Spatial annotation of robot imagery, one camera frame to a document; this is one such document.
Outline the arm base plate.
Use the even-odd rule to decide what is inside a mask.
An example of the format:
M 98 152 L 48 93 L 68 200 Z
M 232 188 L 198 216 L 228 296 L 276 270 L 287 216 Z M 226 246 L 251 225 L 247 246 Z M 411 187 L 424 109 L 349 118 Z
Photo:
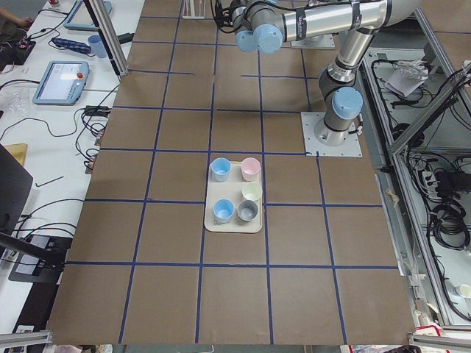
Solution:
M 362 157 L 357 134 L 348 135 L 340 146 L 327 146 L 321 143 L 315 134 L 315 127 L 323 120 L 323 112 L 301 112 L 302 132 L 305 154 L 311 157 Z

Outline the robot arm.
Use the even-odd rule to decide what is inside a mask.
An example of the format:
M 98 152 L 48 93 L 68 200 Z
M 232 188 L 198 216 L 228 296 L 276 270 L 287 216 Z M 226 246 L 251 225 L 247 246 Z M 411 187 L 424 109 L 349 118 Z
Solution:
M 319 76 L 327 111 L 315 126 L 316 139 L 337 147 L 345 142 L 351 123 L 363 107 L 353 88 L 356 72 L 373 37 L 384 27 L 399 23 L 420 6 L 420 1 L 308 1 L 297 8 L 276 1 L 232 1 L 224 7 L 212 1 L 218 29 L 233 33 L 237 47 L 273 54 L 283 43 L 298 49 L 333 49 L 333 36 L 345 33 L 335 60 Z

